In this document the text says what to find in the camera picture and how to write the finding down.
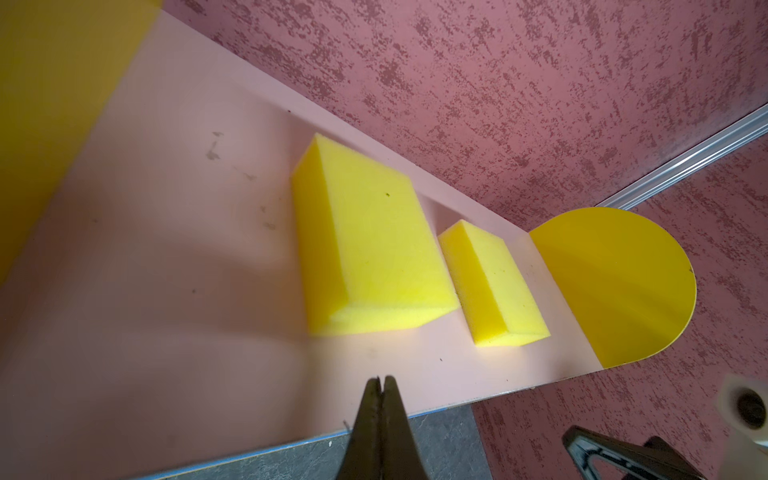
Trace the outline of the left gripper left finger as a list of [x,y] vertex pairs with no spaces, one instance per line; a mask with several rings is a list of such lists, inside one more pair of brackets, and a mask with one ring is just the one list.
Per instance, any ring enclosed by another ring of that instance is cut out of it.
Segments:
[[369,379],[336,480],[381,478],[381,400],[380,379]]

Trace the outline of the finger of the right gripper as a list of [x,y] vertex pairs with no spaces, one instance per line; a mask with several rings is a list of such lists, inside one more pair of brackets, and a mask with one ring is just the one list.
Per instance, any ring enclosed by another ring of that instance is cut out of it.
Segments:
[[571,426],[563,445],[583,479],[601,478],[601,460],[624,473],[623,479],[704,479],[704,475],[658,436],[643,445],[631,444],[579,426]]

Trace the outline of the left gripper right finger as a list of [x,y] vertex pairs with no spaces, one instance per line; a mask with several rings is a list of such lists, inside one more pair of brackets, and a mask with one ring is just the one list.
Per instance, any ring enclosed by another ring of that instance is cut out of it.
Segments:
[[428,479],[397,382],[391,375],[385,378],[381,397],[381,462],[382,479]]

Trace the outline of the bright yellow sponge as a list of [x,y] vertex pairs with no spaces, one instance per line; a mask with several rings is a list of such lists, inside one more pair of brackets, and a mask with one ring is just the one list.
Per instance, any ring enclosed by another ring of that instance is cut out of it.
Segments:
[[460,220],[438,241],[476,346],[517,347],[550,336],[502,238]]
[[311,335],[411,329],[458,309],[407,175],[317,134],[291,190]]

